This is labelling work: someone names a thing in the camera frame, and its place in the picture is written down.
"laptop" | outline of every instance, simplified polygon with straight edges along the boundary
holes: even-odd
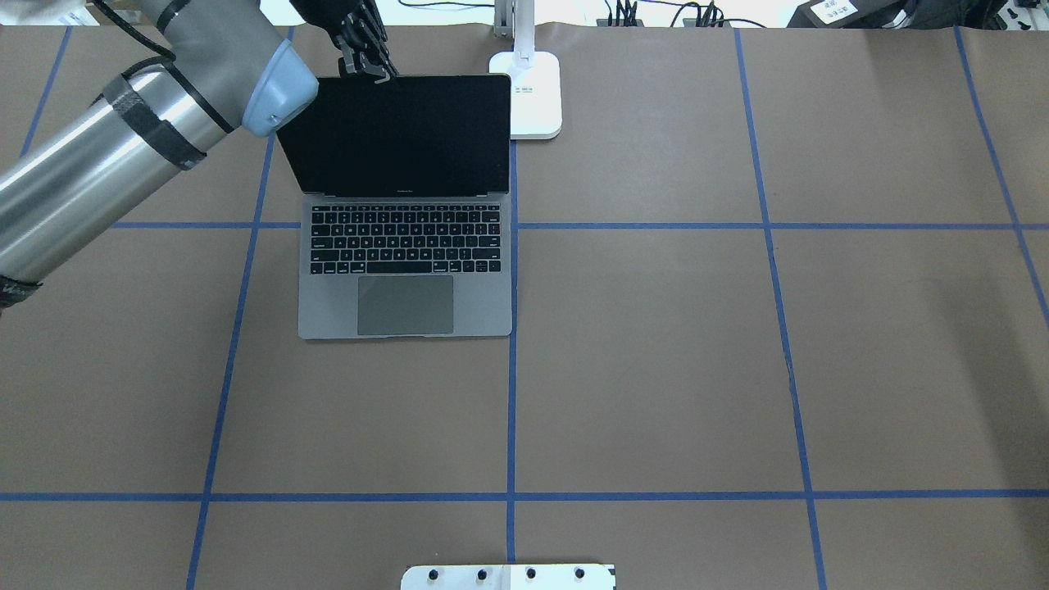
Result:
[[[277,136],[301,338],[510,334],[509,77],[321,79]]]

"space bar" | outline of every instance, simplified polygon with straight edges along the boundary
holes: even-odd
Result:
[[[433,262],[401,261],[368,262],[368,274],[410,274],[433,272]]]

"laptop screen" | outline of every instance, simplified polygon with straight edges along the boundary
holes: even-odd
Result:
[[[510,78],[322,78],[317,100],[277,136],[303,192],[509,192]]]

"white stand base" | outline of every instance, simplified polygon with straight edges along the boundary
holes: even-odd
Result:
[[[401,590],[615,590],[615,571],[597,564],[415,566]]]
[[[510,98],[510,139],[549,140],[561,132],[561,64],[549,51],[536,51],[532,67],[514,64],[514,54],[495,54],[491,73],[507,73],[513,83]]]

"laptop keyboard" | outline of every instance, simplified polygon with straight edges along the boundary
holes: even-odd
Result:
[[[318,205],[309,274],[497,273],[500,211],[485,205]]]

